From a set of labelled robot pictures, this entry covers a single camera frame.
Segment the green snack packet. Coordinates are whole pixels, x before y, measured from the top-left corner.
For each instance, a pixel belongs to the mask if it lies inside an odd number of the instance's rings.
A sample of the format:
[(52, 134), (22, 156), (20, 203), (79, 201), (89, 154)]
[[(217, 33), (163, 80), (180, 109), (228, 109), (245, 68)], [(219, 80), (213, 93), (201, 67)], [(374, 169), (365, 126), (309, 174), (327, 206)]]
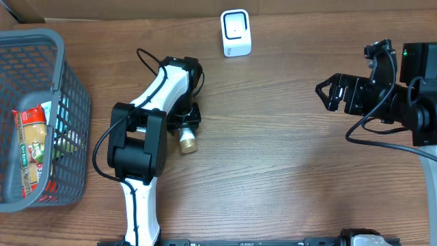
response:
[(55, 146), (60, 150), (53, 151), (53, 159), (62, 159), (66, 153), (74, 153), (79, 150), (79, 146), (82, 146), (82, 140), (79, 135), (73, 131), (68, 131), (66, 137), (59, 137), (55, 140)]

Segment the red spaghetti packet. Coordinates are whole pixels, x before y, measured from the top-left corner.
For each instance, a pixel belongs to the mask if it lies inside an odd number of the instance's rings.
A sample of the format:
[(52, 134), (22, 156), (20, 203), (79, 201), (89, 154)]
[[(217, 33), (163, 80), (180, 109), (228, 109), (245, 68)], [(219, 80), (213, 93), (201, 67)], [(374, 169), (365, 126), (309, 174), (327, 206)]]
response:
[(22, 196), (27, 197), (38, 186), (44, 166), (46, 118), (41, 105), (26, 111), (12, 111), (18, 137), (18, 158)]

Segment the teal white packet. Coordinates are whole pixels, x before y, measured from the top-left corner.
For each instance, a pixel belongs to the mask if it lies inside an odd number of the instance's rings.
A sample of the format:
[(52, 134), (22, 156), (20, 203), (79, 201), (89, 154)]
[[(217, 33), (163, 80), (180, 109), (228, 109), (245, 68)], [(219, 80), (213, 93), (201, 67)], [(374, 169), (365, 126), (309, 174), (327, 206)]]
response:
[[(70, 99), (69, 98), (62, 98), (61, 103), (64, 105), (64, 107), (62, 107), (61, 105), (59, 105), (57, 107), (57, 115), (60, 118), (64, 119), (65, 121), (68, 121), (69, 112), (67, 111), (67, 109), (70, 106)], [(44, 110), (44, 115), (46, 118), (47, 125), (50, 124), (50, 119), (51, 119), (51, 104), (52, 104), (51, 101), (43, 102), (41, 104), (41, 106)], [(55, 128), (60, 133), (65, 133), (67, 126), (63, 122), (60, 122), (59, 119), (56, 119)]]

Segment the white tube gold cap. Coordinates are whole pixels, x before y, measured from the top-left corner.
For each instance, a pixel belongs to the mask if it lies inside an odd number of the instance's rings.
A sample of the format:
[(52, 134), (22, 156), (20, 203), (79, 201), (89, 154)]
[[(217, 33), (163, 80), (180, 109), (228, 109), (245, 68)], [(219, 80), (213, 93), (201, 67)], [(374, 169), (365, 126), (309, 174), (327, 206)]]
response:
[(180, 134), (180, 149), (183, 154), (190, 154), (197, 150), (197, 142), (194, 132), (190, 128), (181, 128)]

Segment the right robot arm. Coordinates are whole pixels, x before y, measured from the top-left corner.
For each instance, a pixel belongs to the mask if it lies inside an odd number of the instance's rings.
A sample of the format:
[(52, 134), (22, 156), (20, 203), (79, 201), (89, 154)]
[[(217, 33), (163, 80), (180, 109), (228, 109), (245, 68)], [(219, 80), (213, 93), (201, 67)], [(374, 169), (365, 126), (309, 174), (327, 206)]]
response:
[[(325, 108), (337, 111), (345, 102), (345, 113), (361, 119), (345, 135), (349, 142), (410, 152), (419, 156), (425, 175), (430, 245), (436, 244), (436, 43), (405, 43), (401, 64), (391, 40), (363, 48), (371, 68), (369, 77), (336, 73), (315, 87)], [(412, 146), (355, 139), (351, 134), (372, 120), (401, 127), (385, 130), (390, 135), (412, 133)]]

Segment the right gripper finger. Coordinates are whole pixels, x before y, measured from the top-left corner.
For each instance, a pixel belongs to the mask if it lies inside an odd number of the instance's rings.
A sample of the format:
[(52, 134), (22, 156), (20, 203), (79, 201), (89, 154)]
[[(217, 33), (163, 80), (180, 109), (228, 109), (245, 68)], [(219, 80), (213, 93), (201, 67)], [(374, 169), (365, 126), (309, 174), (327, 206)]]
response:
[(325, 81), (323, 81), (323, 82), (319, 83), (318, 85), (316, 85), (315, 91), (316, 92), (322, 92), (322, 89), (324, 87), (338, 86), (338, 84), (339, 84), (339, 77), (340, 76), (341, 76), (340, 73), (336, 73), (336, 74), (332, 75), (331, 77), (329, 77)]
[(338, 110), (338, 100), (335, 98), (334, 92), (329, 92), (328, 94), (325, 94), (322, 90), (316, 90), (315, 92), (320, 97), (328, 111)]

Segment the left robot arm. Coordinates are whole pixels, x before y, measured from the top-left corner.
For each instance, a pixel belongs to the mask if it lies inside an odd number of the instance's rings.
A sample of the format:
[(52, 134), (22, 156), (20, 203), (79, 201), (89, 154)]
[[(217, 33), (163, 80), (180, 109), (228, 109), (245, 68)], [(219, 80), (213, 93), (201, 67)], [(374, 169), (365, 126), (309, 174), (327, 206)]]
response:
[(158, 242), (156, 187), (167, 160), (167, 135), (179, 134), (184, 154), (196, 151), (201, 114), (193, 96), (201, 76), (198, 59), (166, 57), (140, 97), (112, 109), (107, 163), (125, 196), (127, 229), (121, 245)]

